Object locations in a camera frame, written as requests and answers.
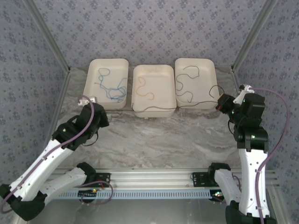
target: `blue patterned wall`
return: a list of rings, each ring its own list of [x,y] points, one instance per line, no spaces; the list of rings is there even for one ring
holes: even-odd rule
[[[299,2],[282,0],[273,9],[238,71],[243,83],[273,89],[288,100],[290,127],[282,146],[268,167],[274,168],[282,184],[292,219],[299,223]],[[264,127],[271,147],[277,143],[285,122],[285,106],[265,92]]]
[[[2,184],[42,151],[65,75],[22,1],[1,0],[0,20]]]
[[[231,65],[264,0],[35,0],[71,66],[95,58]]]

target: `blue string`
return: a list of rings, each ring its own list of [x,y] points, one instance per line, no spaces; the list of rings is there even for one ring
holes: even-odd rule
[[[101,71],[100,70],[102,70],[102,69],[104,69],[104,70],[107,70],[108,71],[108,74],[102,74],[101,73]],[[120,83],[118,84],[118,86],[117,86],[117,88],[107,88],[107,87],[105,87],[103,84],[102,84],[102,82],[103,82],[103,80],[104,80],[104,77],[105,76],[109,76],[110,75],[110,69],[107,69],[107,68],[99,68],[99,81],[100,81],[100,83],[95,83],[95,84],[99,84],[100,85],[100,88],[101,89],[103,89],[103,90],[105,90],[105,92],[106,92],[106,97],[108,98],[108,99],[115,99],[115,100],[117,100],[117,102],[119,103],[119,102],[121,102],[121,101],[123,101],[124,99],[124,97],[126,96],[126,94],[127,94],[127,88],[125,87],[125,86],[121,86],[120,87],[120,85],[121,85],[121,83],[122,83],[122,81],[124,80],[124,79],[127,79],[127,78],[122,78],[121,79],[121,81],[120,81]],[[120,95],[117,95],[117,96],[111,96],[111,91],[117,91],[117,92],[120,92]]]

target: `string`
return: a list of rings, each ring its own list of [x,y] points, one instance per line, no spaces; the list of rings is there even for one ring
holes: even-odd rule
[[[152,94],[152,95],[153,95],[153,98],[152,98],[152,99],[149,99],[149,100],[153,100],[153,99],[155,98],[155,95],[154,95],[152,92],[148,92],[148,93],[145,94],[145,95],[142,95],[142,94],[139,94],[139,93],[138,93],[139,88],[144,87],[145,84],[146,84],[146,81],[145,81],[145,79],[144,79],[143,77],[138,77],[138,81],[141,83],[140,78],[142,78],[142,79],[144,80],[144,85],[140,85],[140,86],[137,88],[137,90],[136,90],[136,94],[139,95],[139,96],[142,96],[142,97],[145,97],[145,96],[147,96],[147,95],[149,95],[149,94]]]
[[[107,70],[107,71],[108,71],[108,74],[106,74],[106,75],[105,75],[105,74],[102,74],[101,70]],[[111,73],[111,71],[110,71],[110,69],[108,69],[108,68],[99,68],[99,81],[100,81],[100,83],[94,83],[94,84],[98,84],[98,85],[100,85],[100,88],[103,89],[103,90],[105,90],[105,92],[106,92],[106,97],[107,97],[108,99],[112,99],[112,100],[115,99],[115,100],[117,100],[118,103],[119,103],[119,102],[122,102],[122,101],[124,100],[124,97],[125,97],[126,94],[127,94],[127,88],[126,88],[126,86],[121,86],[121,87],[120,87],[120,85],[121,85],[122,81],[123,81],[124,79],[127,79],[127,78],[122,78],[121,81],[120,81],[120,83],[117,85],[117,88],[107,88],[107,87],[105,87],[102,83],[103,83],[104,77],[109,76],[110,73]],[[111,96],[111,93],[110,93],[111,91],[120,92],[120,95],[117,95],[117,96]]]
[[[158,106],[149,106],[149,107],[145,108],[142,111],[135,111],[134,108],[133,108],[134,104],[132,104],[132,110],[135,113],[142,113],[142,112],[145,112],[147,109],[150,109],[150,108],[157,108],[157,109],[161,109],[161,110],[173,110],[173,109],[182,108],[182,107],[185,108],[185,107],[197,106],[198,104],[208,103],[208,102],[217,103],[216,101],[207,100],[207,101],[198,102],[198,103],[196,103],[194,105],[176,106],[176,107],[171,107],[171,108],[163,108],[163,107],[158,107]]]
[[[210,97],[212,97],[212,98],[215,98],[215,97],[213,97],[213,96],[211,95],[211,90],[212,90],[215,86],[218,86],[218,87],[223,91],[223,93],[225,93],[225,92],[224,92],[224,89],[223,89],[221,86],[219,86],[219,85],[213,85],[213,86],[210,88],[210,91],[209,91],[209,95],[210,95]]]
[[[176,89],[177,91],[181,91],[181,90],[183,89],[183,87],[184,87],[184,84],[183,84],[182,82],[178,81],[178,77],[183,76],[183,75],[188,76],[188,77],[191,78],[191,79],[195,79],[195,78],[199,77],[199,67],[197,67],[197,66],[195,66],[195,65],[189,65],[189,66],[183,68],[183,70],[185,70],[185,69],[187,69],[187,68],[189,68],[189,67],[196,67],[196,68],[198,69],[198,75],[195,76],[195,77],[191,77],[191,76],[189,76],[188,74],[183,73],[183,74],[179,74],[178,76],[176,76],[176,81],[177,81],[178,83],[181,83],[181,85],[182,85],[182,88],[181,88],[181,89],[179,89],[179,90]],[[184,93],[181,94],[181,95],[178,95],[177,93],[176,93],[176,95],[177,95],[178,97],[181,97],[181,96],[183,96],[183,95],[186,94],[186,93],[190,93],[190,94],[191,94],[191,100],[190,100],[190,101],[187,100],[188,103],[191,103],[192,100],[193,100],[193,93],[192,93],[192,92],[190,92],[190,91],[186,91],[186,92],[184,92]]]

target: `metal frame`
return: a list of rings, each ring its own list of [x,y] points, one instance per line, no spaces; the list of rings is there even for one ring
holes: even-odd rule
[[[57,168],[48,181],[62,176],[68,168]],[[207,169],[96,169],[97,172],[111,173],[110,183],[116,190],[186,190],[192,189],[219,189],[219,187],[193,187],[191,174],[193,172],[206,172]],[[232,169],[232,173],[242,181],[241,169]],[[278,221],[278,224],[292,223],[287,211],[279,181],[274,170],[266,170],[266,188],[269,192],[270,201]],[[18,216],[14,217],[15,224],[26,224]]]
[[[70,169],[57,168],[49,176],[49,180],[58,178],[68,170]],[[96,169],[96,172],[111,173],[110,183],[119,190],[219,189],[219,187],[193,187],[191,174],[207,172],[207,169]],[[241,169],[232,169],[232,173],[242,181]],[[266,187],[279,187],[274,170],[266,170]]]
[[[33,0],[23,0],[25,6],[27,7],[28,11],[30,12],[33,20],[36,22],[38,28],[40,29],[42,35],[44,36],[46,42],[48,43],[50,49],[54,53],[56,59],[58,60],[59,64],[61,65],[62,69],[67,72],[69,71],[69,66],[58,47],[56,41],[52,33],[50,32],[49,28],[47,27],[43,16],[41,15],[40,11],[38,10],[36,4]]]
[[[266,0],[232,65],[237,72],[278,0]]]

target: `black cord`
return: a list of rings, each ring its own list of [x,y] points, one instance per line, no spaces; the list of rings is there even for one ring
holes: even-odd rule
[[[246,117],[242,117],[242,119],[238,122],[237,124],[237,131],[239,131],[239,127],[242,124],[242,121],[245,119]]]
[[[97,134],[97,139],[92,143],[92,144],[89,144],[89,145],[83,145],[83,146],[92,146],[94,143],[96,143],[96,141],[99,139],[99,133],[98,132],[96,132],[96,134]]]
[[[182,88],[179,89],[179,90],[176,88],[176,91],[181,91],[181,90],[183,89],[183,87],[184,87],[184,84],[183,84],[182,82],[178,81],[178,77],[179,77],[179,76],[185,75],[185,76],[188,76],[188,77],[191,78],[191,79],[195,79],[195,78],[199,77],[199,67],[197,67],[197,66],[195,66],[195,65],[189,65],[189,66],[183,68],[183,70],[185,70],[186,68],[189,68],[189,67],[196,67],[196,68],[198,69],[198,75],[195,76],[195,77],[191,77],[191,76],[189,76],[188,74],[183,73],[183,74],[179,74],[178,76],[176,76],[176,81],[177,81],[178,83],[181,83],[181,85],[182,85]],[[181,94],[181,95],[178,95],[178,94],[176,93],[176,95],[177,95],[178,97],[181,97],[181,96],[183,96],[185,93],[190,93],[190,94],[192,95],[192,96],[191,96],[191,100],[190,100],[190,101],[187,100],[188,103],[191,103],[191,102],[192,102],[192,99],[193,99],[193,93],[191,93],[190,91],[186,91],[186,92],[184,92],[184,93]]]
[[[232,133],[232,135],[234,135],[234,133],[233,133],[232,130],[230,129],[229,123],[230,123],[230,119],[228,120],[228,129],[229,129],[229,131]]]
[[[213,85],[213,86],[210,88],[210,91],[209,91],[209,95],[210,95],[210,97],[212,97],[212,98],[215,98],[215,97],[213,97],[213,96],[211,95],[211,90],[212,90],[215,86],[218,86],[218,87],[223,91],[223,93],[225,93],[224,89],[223,89],[221,86],[219,86],[219,85]]]

